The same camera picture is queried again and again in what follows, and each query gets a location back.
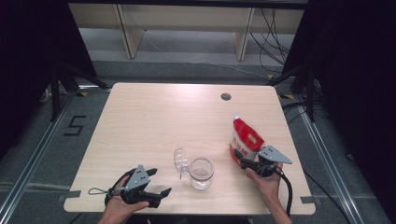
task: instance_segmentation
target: gray floor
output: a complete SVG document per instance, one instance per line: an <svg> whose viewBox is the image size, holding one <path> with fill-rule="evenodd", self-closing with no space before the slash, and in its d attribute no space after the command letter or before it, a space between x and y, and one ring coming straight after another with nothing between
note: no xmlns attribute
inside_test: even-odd
<svg viewBox="0 0 396 224"><path fill-rule="evenodd" d="M93 64L101 80L108 84L129 82L173 82L264 85L268 72L260 66L260 49L250 38L243 62L236 60L230 34L149 31L145 33L136 58L127 60L116 30L82 29L84 40ZM292 35L281 35L281 43L289 47ZM278 51L272 49L280 59ZM262 56L267 68L281 70L281 64L268 56ZM89 84L84 80L80 84ZM289 94L292 79L277 85L279 94ZM77 214L63 209L62 196L70 188L79 164L89 144L93 130L106 103L108 91L89 91L85 97L75 96L64 112L55 135L30 180L18 206L8 223L67 223ZM293 99L281 99L282 105L294 103ZM345 157L343 145L322 105L315 105L316 125L323 142L332 155L338 171L345 180L362 215L364 223L390 223L370 187L364 181L356 164ZM41 136L50 125L51 103L44 102L19 143L0 162L0 201L8 195L13 183L18 181L25 164L39 144ZM338 196L330 180L318 150L314 145L303 117L297 107L286 115L290 132L304 169L311 174L338 202ZM64 136L76 130L68 127L74 116L75 124L83 125L79 136ZM309 188L317 202L312 216L292 216L295 223L346 223L344 217L323 191L309 178ZM83 214L75 223L96 223L100 214ZM273 223L269 216L250 217L254 223Z"/></svg>

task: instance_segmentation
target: wooden table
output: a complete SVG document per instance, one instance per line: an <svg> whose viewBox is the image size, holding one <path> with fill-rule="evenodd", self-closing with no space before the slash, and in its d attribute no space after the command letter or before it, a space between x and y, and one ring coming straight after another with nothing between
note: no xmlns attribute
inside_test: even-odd
<svg viewBox="0 0 396 224"><path fill-rule="evenodd" d="M221 99L223 93L231 100ZM293 161L284 165L293 186L291 213L313 214L315 205L301 201L311 193L273 87L152 83L114 85L71 187L81 190L80 197L67 199L64 209L102 212L105 195L89 195L88 190L108 189L126 171L143 164L147 170L158 168L146 191L172 191L159 208L140 213L269 214L255 183L230 156L234 112ZM209 189L193 189L187 175L179 179L174 151L181 146L190 160L204 156L214 162ZM288 189L283 181L279 198L286 207Z"/></svg>

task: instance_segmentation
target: red and white bag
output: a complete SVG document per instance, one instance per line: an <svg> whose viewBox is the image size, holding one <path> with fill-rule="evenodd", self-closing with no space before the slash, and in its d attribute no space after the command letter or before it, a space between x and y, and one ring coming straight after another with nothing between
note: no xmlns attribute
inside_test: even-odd
<svg viewBox="0 0 396 224"><path fill-rule="evenodd" d="M259 134L235 113L233 115L233 132L230 141L230 153L233 159L239 164L239 160L233 153L233 150L236 148L245 158L254 161L257 153L264 146L265 142Z"/></svg>

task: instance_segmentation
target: clear glass mug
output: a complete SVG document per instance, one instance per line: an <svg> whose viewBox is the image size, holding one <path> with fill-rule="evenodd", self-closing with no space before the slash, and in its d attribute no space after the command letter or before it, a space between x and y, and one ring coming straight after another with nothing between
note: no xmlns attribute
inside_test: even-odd
<svg viewBox="0 0 396 224"><path fill-rule="evenodd" d="M208 189L213 183L215 166L210 159L198 157L190 163L190 183L195 189Z"/></svg>
<svg viewBox="0 0 396 224"><path fill-rule="evenodd" d="M204 190L212 185L215 165L210 159L198 157L189 164L183 147L176 149L174 156L175 166L180 173L180 178L181 175L189 173L190 184L193 188Z"/></svg>

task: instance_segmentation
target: human hand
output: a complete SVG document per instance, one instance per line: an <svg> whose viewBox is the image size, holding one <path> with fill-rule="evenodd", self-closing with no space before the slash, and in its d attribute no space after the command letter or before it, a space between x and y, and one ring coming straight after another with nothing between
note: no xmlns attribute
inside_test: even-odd
<svg viewBox="0 0 396 224"><path fill-rule="evenodd" d="M129 176L125 176L119 183L123 186ZM106 209L99 220L100 224L125 223L133 212L139 211L149 206L149 202L139 202L134 204L125 203L121 196L113 196L107 203Z"/></svg>
<svg viewBox="0 0 396 224"><path fill-rule="evenodd" d="M279 162L277 167L279 167L278 171L280 172L283 167L283 163ZM254 180L259 187L265 204L271 203L273 200L278 198L280 184L280 176L278 174L273 173L267 177L260 177L250 168L247 168L246 171L247 177Z"/></svg>
<svg viewBox="0 0 396 224"><path fill-rule="evenodd" d="M279 162L277 167L278 168L276 169L278 169L280 172L283 164ZM276 223L292 223L278 198L280 175L273 173L268 177L260 177L254 170L250 168L247 168L246 172L247 177L254 180L254 182L256 182L257 186L259 187L260 193L262 194L262 199L273 215Z"/></svg>

